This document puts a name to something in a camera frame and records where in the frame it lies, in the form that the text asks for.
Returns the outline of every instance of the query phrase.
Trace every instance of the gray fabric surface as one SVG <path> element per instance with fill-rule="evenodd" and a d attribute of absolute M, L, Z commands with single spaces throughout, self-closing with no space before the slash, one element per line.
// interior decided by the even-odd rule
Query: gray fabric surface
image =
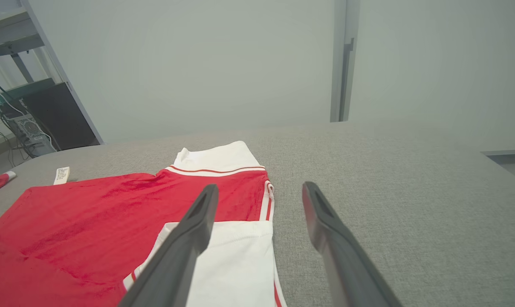
<path fill-rule="evenodd" d="M 515 177 L 429 128 L 327 124 L 180 136 L 53 153 L 14 169 L 0 215 L 31 186 L 151 173 L 181 148 L 243 140 L 275 185 L 274 244 L 292 307 L 330 306 L 301 184 L 316 182 L 406 307 L 515 306 Z"/>

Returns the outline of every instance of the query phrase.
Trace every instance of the white label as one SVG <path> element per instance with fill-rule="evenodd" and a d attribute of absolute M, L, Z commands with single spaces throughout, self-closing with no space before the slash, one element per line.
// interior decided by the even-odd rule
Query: white label
<path fill-rule="evenodd" d="M 70 175 L 70 167 L 62 167 L 57 168 L 57 176 L 55 177 L 55 182 L 53 185 L 61 185 L 68 181 L 68 176 Z"/>

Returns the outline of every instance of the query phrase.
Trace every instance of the red stripe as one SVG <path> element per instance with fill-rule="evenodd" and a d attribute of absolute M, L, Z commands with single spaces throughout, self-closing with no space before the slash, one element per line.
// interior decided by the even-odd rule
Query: red stripe
<path fill-rule="evenodd" d="M 281 299 L 278 297 L 277 285 L 276 284 L 275 284 L 275 301 L 277 303 L 277 307 L 282 307 Z"/>
<path fill-rule="evenodd" d="M 176 169 L 178 171 L 186 171 L 185 169 L 179 169 L 177 167 L 175 167 L 174 165 L 170 165 L 169 167 L 172 167 L 173 169 Z M 245 169 L 245 168 L 262 168 L 265 170 L 265 167 L 263 166 L 248 166 L 248 167 L 241 167 L 241 168 L 238 168 L 238 169 L 234 169 L 232 171 L 238 171 L 240 169 Z M 219 174 L 224 174 L 224 173 L 231 173 L 232 171 L 211 171 L 210 169 L 199 169 L 197 171 L 210 171 L 211 173 L 219 173 Z M 186 171 L 188 173 L 196 173 L 197 171 Z"/>
<path fill-rule="evenodd" d="M 271 197 L 269 196 L 269 207 L 267 207 L 267 217 L 265 218 L 266 221 L 269 221 L 270 215 L 271 215 Z"/>

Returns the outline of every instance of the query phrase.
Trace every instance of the clothing tag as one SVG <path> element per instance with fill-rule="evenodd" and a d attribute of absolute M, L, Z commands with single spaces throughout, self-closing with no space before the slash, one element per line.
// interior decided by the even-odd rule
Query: clothing tag
<path fill-rule="evenodd" d="M 55 182 L 53 185 L 61 185 L 68 181 L 68 176 L 70 175 L 70 167 L 61 167 L 57 168 L 57 176 L 55 177 Z"/>

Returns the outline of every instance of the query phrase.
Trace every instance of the white cable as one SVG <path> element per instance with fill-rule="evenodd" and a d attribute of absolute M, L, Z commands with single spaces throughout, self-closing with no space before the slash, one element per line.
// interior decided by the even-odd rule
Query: white cable
<path fill-rule="evenodd" d="M 4 97 L 4 95 L 2 95 L 2 93 L 0 93 L 0 96 L 4 99 L 4 101 L 12 108 L 14 109 L 15 111 L 19 112 L 20 114 L 22 114 L 22 116 L 24 116 L 24 118 L 26 118 L 28 121 L 31 121 L 25 113 L 21 112 L 19 109 L 17 109 L 16 107 L 13 107 L 12 104 L 9 103 L 9 101 Z M 53 142 L 51 140 L 53 140 L 53 138 L 51 138 L 51 136 L 49 134 L 46 134 L 45 132 L 43 132 L 43 130 L 40 128 L 40 125 L 38 125 L 38 123 L 36 123 L 36 127 L 38 128 L 38 130 L 45 134 L 48 138 L 49 138 L 49 144 L 51 145 L 51 148 L 53 148 L 53 150 L 57 151 L 55 149 L 55 147 L 53 146 Z"/>

